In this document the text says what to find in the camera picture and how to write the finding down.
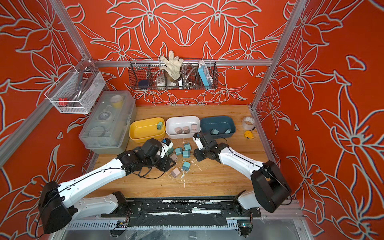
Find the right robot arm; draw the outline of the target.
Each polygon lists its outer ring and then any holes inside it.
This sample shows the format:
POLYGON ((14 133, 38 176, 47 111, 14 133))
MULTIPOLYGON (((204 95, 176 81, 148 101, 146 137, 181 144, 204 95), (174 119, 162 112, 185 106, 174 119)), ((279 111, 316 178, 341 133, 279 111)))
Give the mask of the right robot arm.
POLYGON ((197 145, 194 156, 199 162, 215 160, 235 169, 252 182, 252 191, 243 191, 234 199, 239 212, 262 208, 273 213, 291 196, 292 190, 276 163, 263 163, 246 157, 227 143, 217 143, 209 134, 195 133, 193 141, 197 145))

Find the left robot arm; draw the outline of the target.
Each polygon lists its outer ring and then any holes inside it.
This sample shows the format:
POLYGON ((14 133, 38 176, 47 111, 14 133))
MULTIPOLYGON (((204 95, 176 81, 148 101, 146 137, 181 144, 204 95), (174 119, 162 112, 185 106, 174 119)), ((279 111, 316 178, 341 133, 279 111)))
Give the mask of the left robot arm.
POLYGON ((44 234, 51 234, 66 227, 71 221, 92 215, 111 215, 126 204, 125 197, 115 192, 107 197, 86 198, 95 190, 128 175, 148 179, 143 168, 156 168, 166 173, 176 162, 168 156, 173 142, 165 138, 147 140, 141 147, 124 151, 107 164, 76 179, 58 184, 51 181, 44 185, 38 208, 39 221, 44 234))

